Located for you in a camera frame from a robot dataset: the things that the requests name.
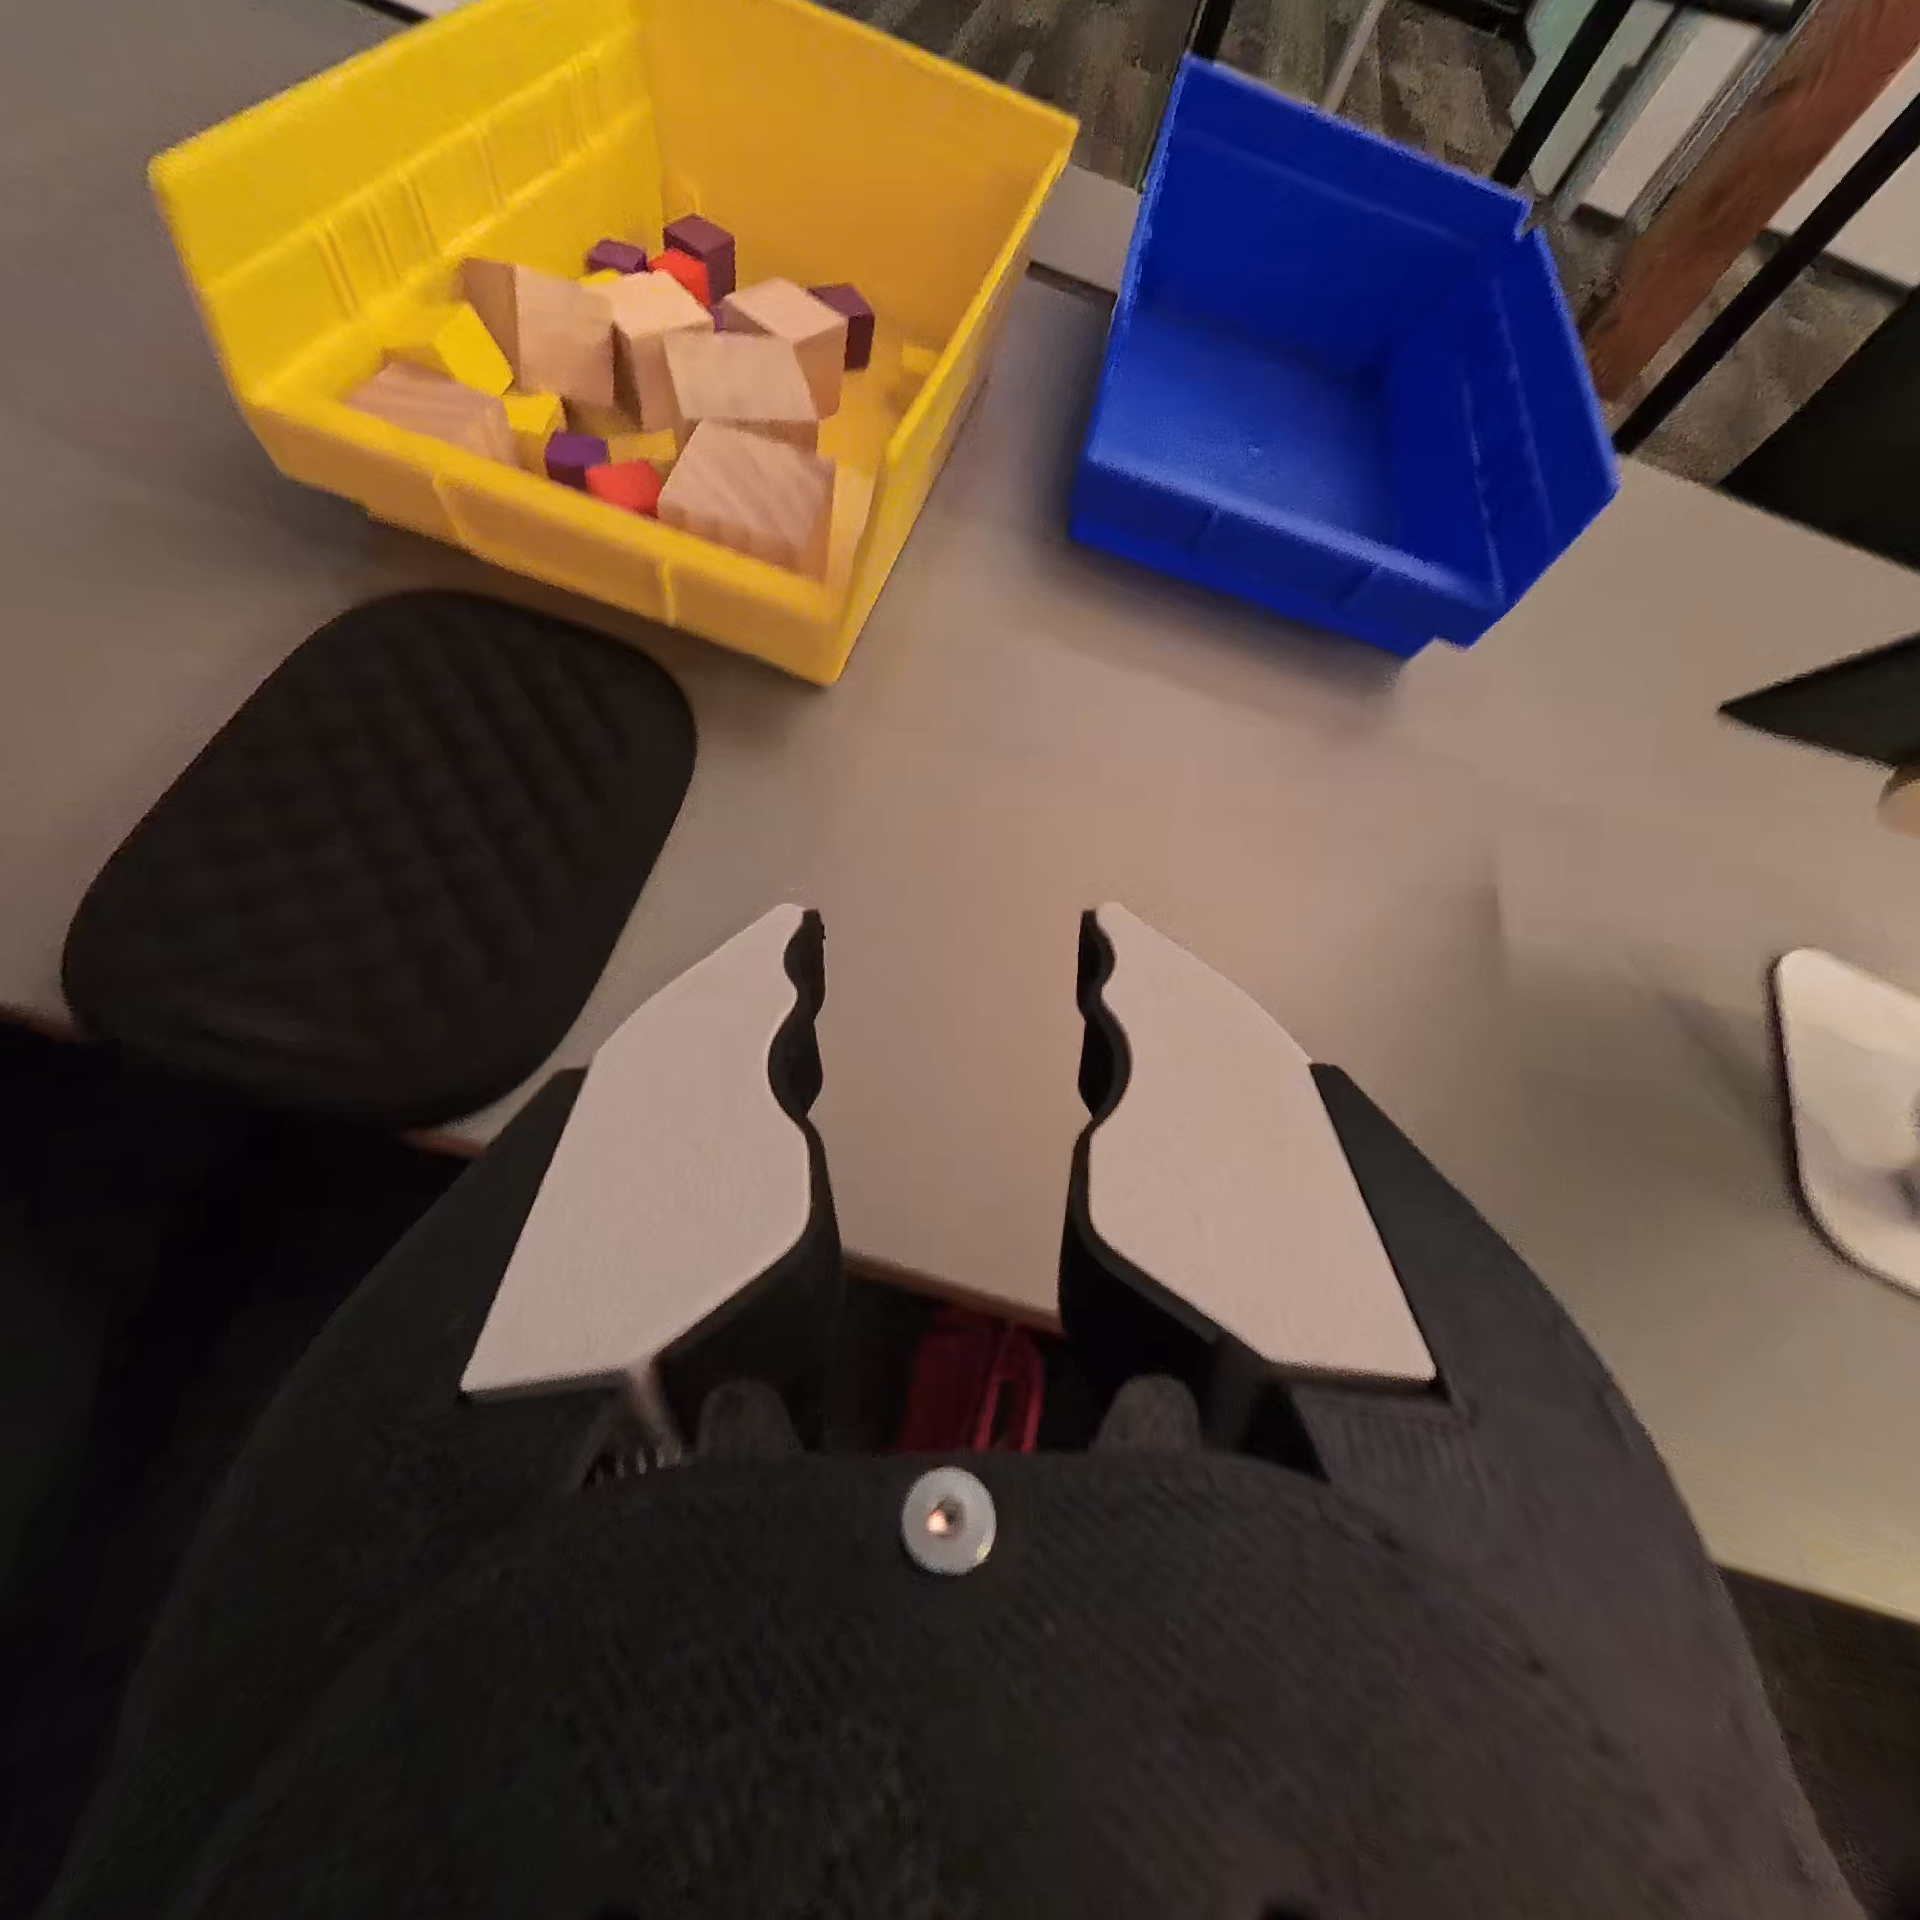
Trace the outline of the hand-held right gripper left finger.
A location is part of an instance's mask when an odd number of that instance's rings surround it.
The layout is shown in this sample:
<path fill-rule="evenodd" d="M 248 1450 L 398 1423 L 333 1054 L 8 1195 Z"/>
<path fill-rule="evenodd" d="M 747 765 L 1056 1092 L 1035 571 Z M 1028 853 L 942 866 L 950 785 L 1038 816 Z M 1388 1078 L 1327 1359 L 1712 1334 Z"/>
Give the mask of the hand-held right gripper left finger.
<path fill-rule="evenodd" d="M 593 1054 L 470 1349 L 477 1402 L 614 1392 L 682 1446 L 756 1381 L 819 1442 L 845 1297 L 823 1139 L 823 918 L 777 903 Z"/>

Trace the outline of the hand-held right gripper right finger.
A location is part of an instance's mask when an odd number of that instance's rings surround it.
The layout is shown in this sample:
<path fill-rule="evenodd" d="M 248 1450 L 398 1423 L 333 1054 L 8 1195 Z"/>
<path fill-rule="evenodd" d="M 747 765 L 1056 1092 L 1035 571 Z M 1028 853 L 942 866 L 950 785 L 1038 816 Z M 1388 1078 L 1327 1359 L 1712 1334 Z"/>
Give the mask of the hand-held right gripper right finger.
<path fill-rule="evenodd" d="M 1205 1445 L 1309 1452 L 1295 1389 L 1434 1394 L 1308 1050 L 1133 910 L 1078 925 L 1061 1327 L 1099 1394 L 1176 1384 Z"/>

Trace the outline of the blue plastic bin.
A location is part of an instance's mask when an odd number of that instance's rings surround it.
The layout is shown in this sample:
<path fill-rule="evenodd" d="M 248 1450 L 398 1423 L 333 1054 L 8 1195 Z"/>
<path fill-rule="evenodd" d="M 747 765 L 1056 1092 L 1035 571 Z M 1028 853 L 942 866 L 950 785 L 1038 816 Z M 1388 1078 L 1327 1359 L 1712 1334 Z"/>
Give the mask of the blue plastic bin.
<path fill-rule="evenodd" d="M 1471 648 L 1615 493 L 1528 202 L 1183 58 L 1068 537 L 1409 659 Z"/>

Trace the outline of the pile of wooden cubes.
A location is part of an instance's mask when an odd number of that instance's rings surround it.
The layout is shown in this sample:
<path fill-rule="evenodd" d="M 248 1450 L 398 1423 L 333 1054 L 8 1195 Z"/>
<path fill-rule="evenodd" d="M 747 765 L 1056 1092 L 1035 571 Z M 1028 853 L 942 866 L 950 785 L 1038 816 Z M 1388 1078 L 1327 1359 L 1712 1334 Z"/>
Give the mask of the pile of wooden cubes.
<path fill-rule="evenodd" d="M 650 260 L 603 242 L 578 278 L 460 265 L 456 301 L 396 335 L 346 406 L 474 461 L 824 582 L 867 506 L 823 429 L 873 341 L 848 285 L 732 292 L 687 223 Z"/>

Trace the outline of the yellow plastic bin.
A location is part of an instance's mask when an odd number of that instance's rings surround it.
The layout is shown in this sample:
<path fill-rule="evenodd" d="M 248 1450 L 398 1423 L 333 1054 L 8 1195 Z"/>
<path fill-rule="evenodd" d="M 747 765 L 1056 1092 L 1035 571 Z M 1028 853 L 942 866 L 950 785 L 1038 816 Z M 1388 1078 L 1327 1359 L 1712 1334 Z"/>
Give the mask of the yellow plastic bin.
<path fill-rule="evenodd" d="M 833 684 L 971 409 L 1074 119 L 812 3 L 468 3 L 158 155 L 227 391 L 288 479 Z M 705 216 L 877 313 L 824 582 L 348 409 L 464 259 L 558 274 Z"/>

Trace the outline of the black sign panel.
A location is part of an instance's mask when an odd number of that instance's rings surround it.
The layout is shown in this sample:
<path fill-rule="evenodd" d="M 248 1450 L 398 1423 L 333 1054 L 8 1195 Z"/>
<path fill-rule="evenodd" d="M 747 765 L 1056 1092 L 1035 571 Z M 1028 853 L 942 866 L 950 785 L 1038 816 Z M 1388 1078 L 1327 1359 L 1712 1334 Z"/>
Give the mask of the black sign panel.
<path fill-rule="evenodd" d="M 1734 727 L 1830 756 L 1916 770 L 1916 636 L 1726 702 Z"/>

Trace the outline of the brown wooden beam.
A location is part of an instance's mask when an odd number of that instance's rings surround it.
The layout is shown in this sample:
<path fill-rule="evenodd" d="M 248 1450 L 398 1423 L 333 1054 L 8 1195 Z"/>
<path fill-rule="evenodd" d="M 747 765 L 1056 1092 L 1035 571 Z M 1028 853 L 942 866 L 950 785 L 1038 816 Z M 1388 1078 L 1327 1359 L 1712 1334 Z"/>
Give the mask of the brown wooden beam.
<path fill-rule="evenodd" d="M 1601 402 L 1629 393 L 1913 53 L 1913 3 L 1811 3 L 1590 302 L 1579 332 Z"/>

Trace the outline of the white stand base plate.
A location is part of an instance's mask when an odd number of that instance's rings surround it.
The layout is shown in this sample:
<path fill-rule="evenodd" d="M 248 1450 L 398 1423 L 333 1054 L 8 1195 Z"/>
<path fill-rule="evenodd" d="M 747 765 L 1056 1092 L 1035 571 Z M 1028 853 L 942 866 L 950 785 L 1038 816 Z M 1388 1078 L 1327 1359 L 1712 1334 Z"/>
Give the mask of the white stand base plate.
<path fill-rule="evenodd" d="M 1852 1269 L 1916 1295 L 1916 999 L 1818 950 L 1770 970 L 1797 1200 Z"/>

